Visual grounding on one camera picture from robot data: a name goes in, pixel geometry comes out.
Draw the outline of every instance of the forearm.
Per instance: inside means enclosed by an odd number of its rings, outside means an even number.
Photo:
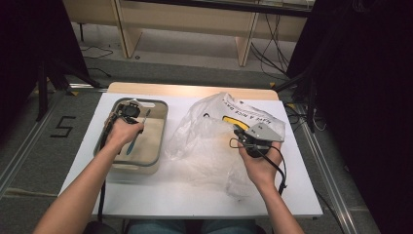
[[[119,145],[106,145],[52,203],[34,233],[82,233],[120,149]]]
[[[258,190],[267,207],[274,233],[304,233],[275,186],[265,186]]]

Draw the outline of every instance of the white table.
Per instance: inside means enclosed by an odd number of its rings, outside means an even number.
[[[234,197],[228,196],[224,189],[217,189],[216,187],[210,186],[194,186],[194,184],[184,182],[184,180],[180,179],[185,176],[186,171],[183,166],[178,163],[179,161],[172,162],[163,155],[163,150],[166,146],[165,142],[168,142],[171,138],[174,130],[177,128],[182,117],[187,113],[189,107],[201,99],[201,97],[190,97],[191,95],[189,93],[193,93],[194,96],[203,96],[206,93],[196,92],[198,88],[188,93],[188,87],[181,87],[182,90],[175,90],[175,94],[172,94],[170,90],[171,86],[166,86],[166,88],[168,88],[166,93],[150,88],[150,85],[140,85],[140,88],[142,88],[142,86],[147,86],[147,88],[149,88],[148,92],[155,95],[103,94],[61,191],[63,191],[92,160],[94,147],[103,128],[103,122],[117,99],[159,99],[165,101],[169,106],[163,147],[161,149],[160,169],[153,175],[109,173],[103,213],[105,215],[125,218],[250,218],[267,215],[265,205],[257,191],[250,197],[235,199]],[[136,84],[127,84],[125,87],[128,89],[136,87],[136,89],[139,90]],[[220,88],[205,89],[211,89],[209,92],[213,93],[222,91]],[[235,92],[237,89],[223,90]],[[242,91],[255,92],[255,94],[257,92],[256,90],[241,89],[241,92]],[[272,97],[272,100],[258,99],[260,97],[243,100],[288,123],[282,103],[276,100],[276,94],[274,97],[275,98]],[[319,201],[289,124],[286,125],[286,136],[285,142],[282,145],[282,154],[284,155],[288,171],[288,187],[284,190],[282,197],[289,209],[295,216],[322,215]],[[278,175],[277,184],[280,184],[280,179],[281,177]],[[97,206],[98,202],[96,202],[94,214],[97,214]]]

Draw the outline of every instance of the person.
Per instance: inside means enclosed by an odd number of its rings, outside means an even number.
[[[141,123],[130,125],[122,119],[117,119],[105,146],[46,210],[33,233],[83,233],[113,160],[122,147],[131,142],[136,133],[143,128]],[[280,149],[282,145],[273,142],[273,146]],[[274,232],[304,233],[275,186],[276,169],[262,158],[250,157],[244,148],[239,150],[248,176],[265,202]],[[273,148],[267,156],[278,165],[282,160],[280,153]],[[243,225],[242,220],[221,220],[226,221],[229,225]],[[138,227],[142,227],[142,223],[133,225],[132,222],[130,233]]]

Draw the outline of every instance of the clear plastic bag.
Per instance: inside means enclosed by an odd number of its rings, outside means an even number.
[[[225,189],[230,196],[250,196],[256,188],[249,180],[238,149],[229,143],[233,124],[265,123],[284,137],[285,124],[265,111],[220,93],[196,102],[180,122],[166,147],[171,160],[186,164],[186,178],[196,186]]]

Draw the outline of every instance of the hand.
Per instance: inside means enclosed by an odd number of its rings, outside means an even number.
[[[277,149],[281,149],[282,144],[280,142],[273,141],[272,146]],[[260,190],[261,188],[268,186],[275,186],[275,179],[277,169],[275,169],[270,163],[268,163],[264,158],[252,158],[246,153],[245,148],[238,143],[240,148],[240,155],[243,157],[246,171],[248,173],[249,179],[257,186]],[[267,153],[267,157],[272,160],[277,166],[282,161],[282,156],[279,151],[274,148],[270,148]]]
[[[113,124],[112,131],[106,140],[107,144],[116,144],[118,146],[124,146],[126,143],[131,142],[136,136],[137,132],[143,130],[142,123],[128,124],[124,120],[118,118]]]

